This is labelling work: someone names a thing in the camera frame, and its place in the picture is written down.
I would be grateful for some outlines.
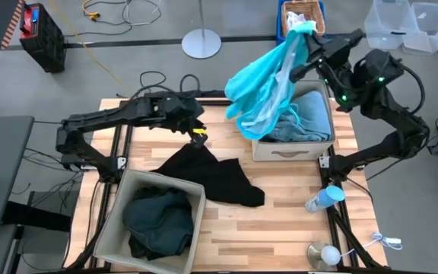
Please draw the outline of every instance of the black desk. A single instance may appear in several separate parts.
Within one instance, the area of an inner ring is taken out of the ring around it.
[[[32,225],[68,232],[70,217],[8,201],[33,121],[32,116],[0,117],[0,225]]]

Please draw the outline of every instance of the wooden tabletop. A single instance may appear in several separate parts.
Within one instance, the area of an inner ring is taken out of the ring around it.
[[[100,109],[117,107],[119,102],[120,99],[104,99]],[[335,151],[340,155],[349,155],[357,151],[351,118],[346,113],[335,111],[336,107],[336,102],[331,100],[336,137]],[[317,163],[254,162],[251,141],[243,138],[233,120],[224,118],[224,111],[225,107],[205,107],[204,114],[199,117],[208,128],[206,145],[219,160],[239,158],[251,184],[265,191],[265,205],[247,208],[207,201],[192,271],[312,269],[306,259],[307,247],[313,241],[331,243],[327,214],[310,214],[303,207],[305,201],[315,195],[322,185]],[[125,132],[123,127],[120,149]],[[109,155],[113,134],[114,129],[95,132],[92,146]],[[169,130],[134,128],[128,168],[158,168],[187,142],[187,135],[174,134]],[[352,171],[349,177],[367,187],[364,172]],[[103,191],[103,184],[100,183],[97,186],[94,204],[90,205],[97,179],[97,172],[91,171],[87,172],[82,180],[66,265],[74,262],[84,249],[91,206],[89,238],[94,234]],[[359,242],[369,243],[372,240],[371,234],[379,231],[370,198],[349,183],[343,183],[343,187],[352,231]],[[113,204],[115,193],[116,186],[113,187],[108,209]],[[345,245],[343,248],[341,252],[346,251]],[[381,244],[374,244],[368,247],[367,251],[378,263],[386,265]],[[112,270],[132,269],[113,264]]]

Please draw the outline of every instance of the white ball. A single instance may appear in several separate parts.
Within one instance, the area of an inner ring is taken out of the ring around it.
[[[341,260],[341,253],[333,246],[322,248],[320,256],[328,266],[335,266]]]

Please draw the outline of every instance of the wicker basket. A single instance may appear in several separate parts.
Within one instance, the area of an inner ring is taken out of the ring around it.
[[[303,14],[307,20],[317,22],[317,35],[324,35],[325,22],[318,0],[293,0],[283,3],[281,6],[281,29],[283,30],[284,37],[287,36],[288,33],[287,11]]]

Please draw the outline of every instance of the light blue towel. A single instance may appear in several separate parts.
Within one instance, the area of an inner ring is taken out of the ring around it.
[[[328,141],[332,137],[329,115],[325,102],[318,91],[310,91],[292,101],[300,118],[291,113],[280,116],[276,127],[267,135],[279,142]]]
[[[289,110],[289,103],[294,92],[294,84],[290,81],[287,82],[287,93],[280,98],[280,103],[268,109],[269,119],[259,125],[261,129],[256,131],[245,129],[246,123],[258,119],[268,99],[275,97],[274,92],[278,85],[277,73],[282,68],[290,45],[297,45],[292,49],[295,53],[293,66],[306,63],[309,53],[304,34],[312,34],[315,25],[315,22],[307,21],[296,26],[288,33],[284,43],[243,68],[227,82],[225,94],[233,103],[226,109],[226,118],[231,119],[240,115],[236,120],[236,125],[246,138],[261,139],[273,130],[279,116]]]

